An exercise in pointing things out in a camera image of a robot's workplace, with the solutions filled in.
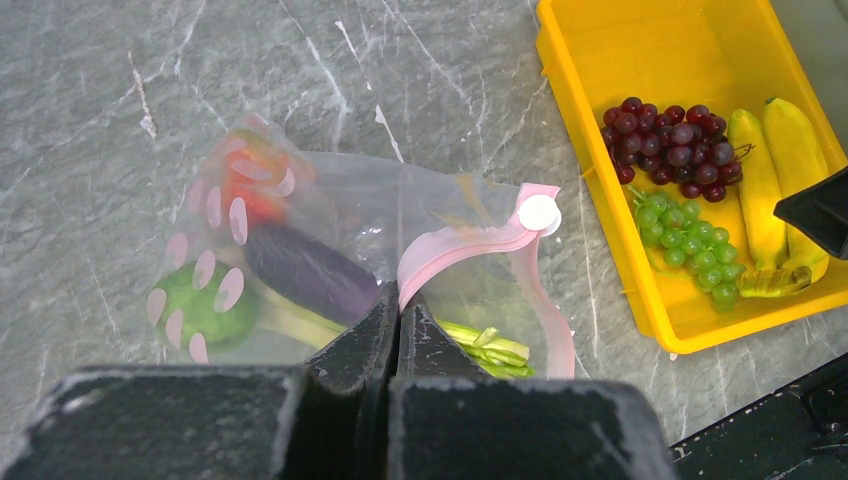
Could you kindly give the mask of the green custard apple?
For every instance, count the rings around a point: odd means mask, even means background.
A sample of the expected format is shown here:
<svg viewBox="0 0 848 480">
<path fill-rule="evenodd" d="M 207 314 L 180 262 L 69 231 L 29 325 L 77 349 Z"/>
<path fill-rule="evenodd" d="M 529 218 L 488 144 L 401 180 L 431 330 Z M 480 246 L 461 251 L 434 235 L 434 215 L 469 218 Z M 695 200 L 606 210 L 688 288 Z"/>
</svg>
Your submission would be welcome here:
<svg viewBox="0 0 848 480">
<path fill-rule="evenodd" d="M 241 269 L 190 262 L 156 283 L 146 313 L 166 343 L 205 359 L 245 342 L 257 324 L 259 299 Z"/>
</svg>

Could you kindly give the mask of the purple eggplant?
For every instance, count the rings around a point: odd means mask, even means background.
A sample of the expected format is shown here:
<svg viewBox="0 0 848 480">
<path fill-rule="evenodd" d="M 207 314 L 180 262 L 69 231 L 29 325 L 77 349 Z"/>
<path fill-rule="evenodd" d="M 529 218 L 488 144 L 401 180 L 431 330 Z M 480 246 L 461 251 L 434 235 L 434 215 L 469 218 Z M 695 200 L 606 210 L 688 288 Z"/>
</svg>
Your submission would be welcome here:
<svg viewBox="0 0 848 480">
<path fill-rule="evenodd" d="M 377 300 L 375 276 L 317 238 L 282 223 L 260 223 L 244 245 L 252 273 L 294 304 L 352 326 Z"/>
</svg>

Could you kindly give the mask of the yellow banana bunch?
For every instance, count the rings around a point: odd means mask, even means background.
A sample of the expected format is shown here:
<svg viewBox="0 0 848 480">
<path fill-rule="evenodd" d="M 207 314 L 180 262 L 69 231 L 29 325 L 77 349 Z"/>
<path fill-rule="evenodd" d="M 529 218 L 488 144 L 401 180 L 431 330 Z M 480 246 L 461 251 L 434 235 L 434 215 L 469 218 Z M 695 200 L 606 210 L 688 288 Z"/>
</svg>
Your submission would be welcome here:
<svg viewBox="0 0 848 480">
<path fill-rule="evenodd" d="M 807 115 L 774 97 L 763 116 L 738 109 L 729 121 L 729 141 L 739 150 L 743 179 L 738 186 L 749 253 L 754 268 L 736 279 L 746 298 L 780 298 L 820 280 L 830 257 L 798 228 L 777 218 L 777 203 L 828 174 L 821 144 Z"/>
</svg>

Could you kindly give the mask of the clear zip top bag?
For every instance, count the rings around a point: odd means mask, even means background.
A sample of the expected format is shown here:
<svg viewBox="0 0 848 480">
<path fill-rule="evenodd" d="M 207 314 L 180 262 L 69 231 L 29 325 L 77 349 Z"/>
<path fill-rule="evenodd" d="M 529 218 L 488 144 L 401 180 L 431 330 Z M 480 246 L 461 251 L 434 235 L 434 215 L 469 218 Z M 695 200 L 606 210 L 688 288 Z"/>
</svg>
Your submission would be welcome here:
<svg viewBox="0 0 848 480">
<path fill-rule="evenodd" d="M 224 262 L 243 271 L 259 299 L 257 324 L 238 347 L 209 353 L 210 362 L 295 363 L 319 348 L 263 327 L 269 289 L 251 271 L 244 245 L 260 223 L 245 202 L 222 199 L 223 144 L 234 129 L 248 129 L 301 154 L 316 177 L 300 183 L 282 223 L 299 229 L 370 271 L 382 288 L 395 283 L 398 305 L 422 295 L 435 320 L 483 330 L 527 345 L 533 376 L 570 378 L 575 372 L 573 332 L 539 278 L 541 241 L 554 234 L 562 214 L 559 188 L 490 182 L 476 174 L 443 174 L 396 160 L 296 148 L 275 123 L 250 113 L 234 124 L 203 161 L 188 188 L 168 239 L 161 276 L 190 262 Z"/>
</svg>

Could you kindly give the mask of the yellow plastic tray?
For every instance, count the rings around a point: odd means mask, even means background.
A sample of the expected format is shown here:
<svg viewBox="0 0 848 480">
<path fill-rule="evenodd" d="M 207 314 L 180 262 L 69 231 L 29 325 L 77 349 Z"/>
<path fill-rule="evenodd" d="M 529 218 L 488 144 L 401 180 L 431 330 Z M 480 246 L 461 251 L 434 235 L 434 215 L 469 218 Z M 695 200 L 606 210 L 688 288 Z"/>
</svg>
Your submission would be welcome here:
<svg viewBox="0 0 848 480">
<path fill-rule="evenodd" d="M 719 313 L 692 278 L 648 254 L 600 136 L 603 113 L 630 96 L 659 107 L 703 104 L 720 116 L 760 113 L 777 96 L 810 119 L 831 171 L 842 146 L 767 1 L 542 1 L 536 41 L 544 76 L 598 213 L 639 331 L 689 354 L 847 302 L 847 265 L 830 263 L 801 293 L 741 299 Z"/>
</svg>

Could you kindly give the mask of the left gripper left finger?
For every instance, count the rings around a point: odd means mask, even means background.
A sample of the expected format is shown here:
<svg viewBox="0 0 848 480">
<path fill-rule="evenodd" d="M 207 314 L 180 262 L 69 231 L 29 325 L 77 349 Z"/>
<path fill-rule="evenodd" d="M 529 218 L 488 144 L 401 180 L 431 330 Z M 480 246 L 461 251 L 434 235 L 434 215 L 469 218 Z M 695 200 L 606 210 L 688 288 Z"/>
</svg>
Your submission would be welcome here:
<svg viewBox="0 0 848 480">
<path fill-rule="evenodd" d="M 399 334 L 386 284 L 296 365 L 97 366 L 42 400 L 6 479 L 381 479 Z"/>
</svg>

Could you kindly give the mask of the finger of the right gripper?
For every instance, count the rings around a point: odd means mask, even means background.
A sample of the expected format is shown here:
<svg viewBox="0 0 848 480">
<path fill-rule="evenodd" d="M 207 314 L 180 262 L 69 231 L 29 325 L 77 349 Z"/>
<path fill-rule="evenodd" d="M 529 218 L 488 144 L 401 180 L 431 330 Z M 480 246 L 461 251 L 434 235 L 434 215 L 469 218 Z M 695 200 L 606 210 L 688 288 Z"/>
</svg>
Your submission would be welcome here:
<svg viewBox="0 0 848 480">
<path fill-rule="evenodd" d="M 847 259 L 847 168 L 777 202 L 774 215 L 828 255 Z"/>
</svg>

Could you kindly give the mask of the orange red fruit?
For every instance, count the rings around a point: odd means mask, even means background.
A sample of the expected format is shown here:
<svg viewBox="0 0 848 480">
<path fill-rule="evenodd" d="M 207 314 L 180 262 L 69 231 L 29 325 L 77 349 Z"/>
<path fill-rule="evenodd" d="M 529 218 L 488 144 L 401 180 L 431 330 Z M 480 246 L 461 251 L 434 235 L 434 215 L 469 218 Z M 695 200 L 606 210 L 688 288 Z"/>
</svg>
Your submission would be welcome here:
<svg viewBox="0 0 848 480">
<path fill-rule="evenodd" d="M 301 154 L 252 130 L 230 131 L 223 147 L 222 199 L 228 204 L 242 198 L 250 222 L 284 222 L 286 198 L 316 177 Z"/>
</svg>

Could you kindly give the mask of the celery stalk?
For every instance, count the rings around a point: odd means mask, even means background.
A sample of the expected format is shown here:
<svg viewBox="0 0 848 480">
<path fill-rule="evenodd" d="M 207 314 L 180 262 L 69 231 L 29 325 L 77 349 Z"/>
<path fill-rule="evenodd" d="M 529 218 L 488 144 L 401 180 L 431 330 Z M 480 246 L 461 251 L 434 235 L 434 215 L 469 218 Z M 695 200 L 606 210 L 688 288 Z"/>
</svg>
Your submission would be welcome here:
<svg viewBox="0 0 848 480">
<path fill-rule="evenodd" d="M 264 319 L 260 321 L 263 327 L 312 347 L 324 347 L 347 330 L 347 327 L 296 305 L 273 290 L 262 290 L 261 297 L 269 305 Z M 497 328 L 479 330 L 438 319 L 435 323 L 490 375 L 513 379 L 535 374 L 528 363 L 529 347 L 501 337 Z"/>
</svg>

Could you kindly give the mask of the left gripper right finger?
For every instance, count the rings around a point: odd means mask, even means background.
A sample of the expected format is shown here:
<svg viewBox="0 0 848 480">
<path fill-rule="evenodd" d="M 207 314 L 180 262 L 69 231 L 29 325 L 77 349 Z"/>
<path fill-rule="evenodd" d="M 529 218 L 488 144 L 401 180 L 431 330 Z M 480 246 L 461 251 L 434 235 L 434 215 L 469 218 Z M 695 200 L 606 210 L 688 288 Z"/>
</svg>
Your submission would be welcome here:
<svg viewBox="0 0 848 480">
<path fill-rule="evenodd" d="M 653 408 L 615 381 L 501 380 L 440 327 L 422 295 L 400 317 L 389 386 L 393 479 L 672 479 Z"/>
</svg>

